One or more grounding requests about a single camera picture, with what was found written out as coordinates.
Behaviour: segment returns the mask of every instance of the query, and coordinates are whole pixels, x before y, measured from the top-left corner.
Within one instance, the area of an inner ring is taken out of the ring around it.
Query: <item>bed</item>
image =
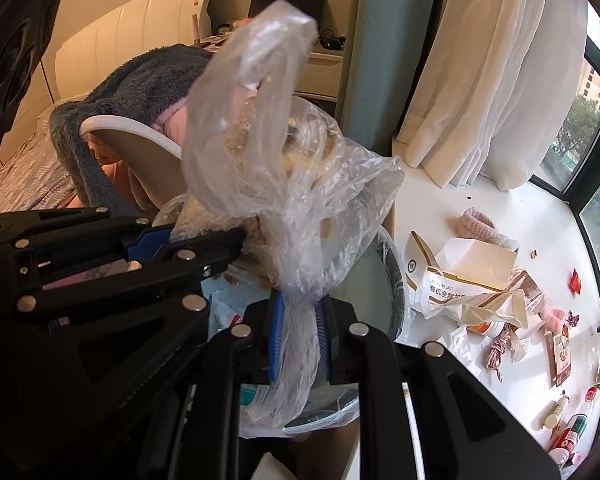
[[[211,35],[209,0],[131,0],[64,42],[56,53],[61,99],[37,120],[36,131],[0,169],[0,213],[60,208],[75,195],[48,135],[55,107],[80,100],[110,72],[160,46],[192,44]]]

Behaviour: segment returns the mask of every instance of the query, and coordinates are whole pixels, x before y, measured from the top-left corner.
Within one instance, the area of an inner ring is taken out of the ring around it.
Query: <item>red packet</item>
[[[569,280],[569,288],[576,294],[580,294],[581,286],[582,283],[580,282],[578,271],[576,269],[573,269],[573,274],[571,275],[571,279]]]

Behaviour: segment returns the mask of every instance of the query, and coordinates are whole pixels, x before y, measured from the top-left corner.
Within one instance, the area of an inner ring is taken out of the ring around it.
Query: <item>windowsill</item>
[[[394,141],[394,155],[399,156],[400,149],[400,143]],[[590,384],[582,384],[584,380],[579,380],[583,373],[579,369],[582,360],[573,355],[573,349],[581,338],[593,334],[600,325],[596,279],[573,213],[564,202],[530,183],[509,192],[500,192],[491,180],[479,176],[472,186],[440,189],[424,170],[413,170],[406,165],[404,169],[405,179],[395,200],[393,218],[393,235],[400,254],[411,231],[416,231],[433,253],[437,253],[449,238],[456,236],[450,221],[467,208],[475,207],[489,216],[500,232],[519,241],[516,264],[528,270],[554,307],[565,312],[573,310],[580,316],[577,328],[571,329],[571,376],[562,386],[550,387],[548,352],[542,331],[532,333],[528,354],[522,361],[514,364],[510,352],[506,352],[500,367],[502,384],[495,373],[488,370],[483,369],[478,376],[546,449],[551,431],[542,428],[541,413],[546,412],[550,402],[560,398],[563,389],[571,397],[566,416],[577,408]],[[533,250],[538,252],[535,259],[530,256]],[[582,280],[580,296],[573,294],[568,287],[574,268]],[[407,343],[420,346],[427,340],[438,339],[454,327],[452,322],[441,316],[427,321],[416,314]],[[491,339],[470,334],[470,343],[474,362],[484,368],[484,349],[490,345]],[[597,396],[594,413],[580,439],[578,451],[590,449],[599,416],[600,396]]]

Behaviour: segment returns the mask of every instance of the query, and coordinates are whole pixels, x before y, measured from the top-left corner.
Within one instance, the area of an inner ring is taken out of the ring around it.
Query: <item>white curtain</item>
[[[524,184],[576,93],[586,0],[448,0],[397,140],[440,187]]]

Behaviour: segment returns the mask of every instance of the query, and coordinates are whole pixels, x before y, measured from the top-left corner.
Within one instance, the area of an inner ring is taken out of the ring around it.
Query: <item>curtain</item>
[[[349,138],[391,153],[434,0],[352,0],[336,119]]]
[[[576,93],[586,0],[448,0],[397,140],[440,187],[524,184]]]

